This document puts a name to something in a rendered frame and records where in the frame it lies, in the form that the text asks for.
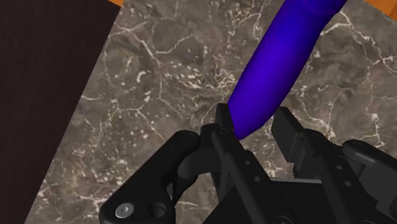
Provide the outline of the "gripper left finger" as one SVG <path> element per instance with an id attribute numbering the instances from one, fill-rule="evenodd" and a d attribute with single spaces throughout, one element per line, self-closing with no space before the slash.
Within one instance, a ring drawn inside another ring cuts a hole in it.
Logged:
<path id="1" fill-rule="evenodd" d="M 255 156 L 234 134 L 228 105 L 200 133 L 173 134 L 100 208 L 100 224 L 176 224 L 175 206 L 209 173 L 218 205 L 202 224 L 295 224 Z"/>

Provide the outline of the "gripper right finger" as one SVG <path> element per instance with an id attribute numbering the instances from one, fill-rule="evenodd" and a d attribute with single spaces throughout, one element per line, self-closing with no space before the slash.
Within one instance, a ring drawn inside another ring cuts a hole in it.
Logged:
<path id="1" fill-rule="evenodd" d="M 271 132 L 293 164 L 284 191 L 301 224 L 397 224 L 397 159 L 357 139 L 336 145 L 286 107 Z"/>

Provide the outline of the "blue rounded cylinder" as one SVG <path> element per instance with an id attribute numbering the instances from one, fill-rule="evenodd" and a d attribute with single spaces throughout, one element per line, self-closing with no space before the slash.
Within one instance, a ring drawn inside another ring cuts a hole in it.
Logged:
<path id="1" fill-rule="evenodd" d="M 237 139 L 261 128 L 275 113 L 299 77 L 321 31 L 346 2 L 283 2 L 228 100 Z"/>

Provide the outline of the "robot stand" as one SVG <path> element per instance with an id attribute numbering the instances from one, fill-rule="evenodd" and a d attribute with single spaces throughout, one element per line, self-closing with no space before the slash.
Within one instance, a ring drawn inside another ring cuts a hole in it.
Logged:
<path id="1" fill-rule="evenodd" d="M 24 224 L 125 0 L 0 0 L 0 224 Z"/>

